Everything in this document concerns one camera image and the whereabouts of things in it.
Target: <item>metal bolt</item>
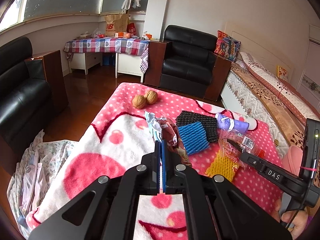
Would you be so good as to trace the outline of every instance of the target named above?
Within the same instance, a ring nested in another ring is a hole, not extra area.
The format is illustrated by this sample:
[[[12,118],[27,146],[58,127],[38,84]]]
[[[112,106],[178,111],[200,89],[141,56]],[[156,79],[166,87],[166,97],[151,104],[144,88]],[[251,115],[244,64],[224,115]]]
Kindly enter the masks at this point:
[[[140,164],[137,166],[137,171],[145,171],[147,169],[146,165]]]
[[[178,164],[176,166],[177,171],[184,171],[186,169],[185,165],[183,164]]]
[[[221,175],[216,175],[213,177],[215,182],[223,182],[224,181],[224,177]]]
[[[107,176],[100,176],[100,177],[98,178],[98,182],[99,182],[100,184],[107,183],[108,180],[109,180],[109,178],[108,178]]]

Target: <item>purple pouch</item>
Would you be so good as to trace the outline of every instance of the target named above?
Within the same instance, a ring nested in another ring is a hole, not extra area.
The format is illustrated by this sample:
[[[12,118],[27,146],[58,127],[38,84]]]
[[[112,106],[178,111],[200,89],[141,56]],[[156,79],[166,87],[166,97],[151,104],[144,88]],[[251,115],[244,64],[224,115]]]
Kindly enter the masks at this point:
[[[248,122],[234,120],[220,113],[216,113],[215,118],[217,119],[217,127],[219,129],[223,129],[226,131],[231,131],[232,129],[235,129],[240,133],[244,134],[249,128]]]

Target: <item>pink blanket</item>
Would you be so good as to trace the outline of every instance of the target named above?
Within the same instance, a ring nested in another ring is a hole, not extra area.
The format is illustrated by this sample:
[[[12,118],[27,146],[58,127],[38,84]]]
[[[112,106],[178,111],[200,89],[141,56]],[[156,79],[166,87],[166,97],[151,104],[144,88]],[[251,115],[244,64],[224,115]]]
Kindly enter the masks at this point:
[[[201,101],[156,90],[158,101],[138,110],[131,101],[136,94],[144,95],[149,87],[122,83],[80,139],[50,186],[41,205],[27,216],[27,224],[35,228],[65,205],[101,175],[111,178],[140,163],[144,154],[153,152],[154,142],[144,119],[144,111],[156,117],[170,117],[175,121],[182,110],[214,116],[223,113],[250,124],[248,134],[265,150],[265,159],[281,165],[276,148],[269,134],[268,125],[248,116],[228,111]],[[193,154],[190,161],[199,174],[204,175],[219,149],[217,143],[207,150]],[[259,176],[253,169],[240,169],[234,184],[266,212],[273,210],[281,191]],[[187,239],[186,221],[181,195],[141,196],[134,239],[161,240]]]

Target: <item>red bag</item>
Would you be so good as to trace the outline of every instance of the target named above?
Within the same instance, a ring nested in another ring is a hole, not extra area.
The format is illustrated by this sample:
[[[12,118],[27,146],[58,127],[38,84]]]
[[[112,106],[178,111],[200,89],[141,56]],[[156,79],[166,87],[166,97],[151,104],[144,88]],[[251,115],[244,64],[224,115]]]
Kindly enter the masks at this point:
[[[131,33],[132,35],[137,35],[136,27],[134,26],[134,23],[129,23],[127,26],[127,32]]]

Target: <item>orange box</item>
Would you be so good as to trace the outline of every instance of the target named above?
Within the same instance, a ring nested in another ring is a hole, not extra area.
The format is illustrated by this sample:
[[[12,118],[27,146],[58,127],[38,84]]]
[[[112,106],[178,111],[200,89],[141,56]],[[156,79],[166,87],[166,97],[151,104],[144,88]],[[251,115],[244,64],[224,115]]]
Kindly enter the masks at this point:
[[[124,32],[120,32],[120,33],[116,33],[115,36],[116,36],[116,38],[123,38],[125,34],[126,33],[124,33]]]

